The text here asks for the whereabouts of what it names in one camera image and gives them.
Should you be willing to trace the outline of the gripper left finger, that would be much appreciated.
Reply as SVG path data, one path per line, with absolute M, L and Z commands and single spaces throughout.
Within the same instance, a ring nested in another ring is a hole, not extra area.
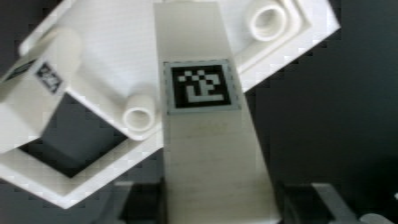
M 113 184 L 99 224 L 165 224 L 160 183 L 119 181 Z

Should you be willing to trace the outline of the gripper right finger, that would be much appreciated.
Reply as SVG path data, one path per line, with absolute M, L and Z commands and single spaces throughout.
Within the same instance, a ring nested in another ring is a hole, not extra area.
M 360 224 L 330 183 L 282 186 L 280 224 Z

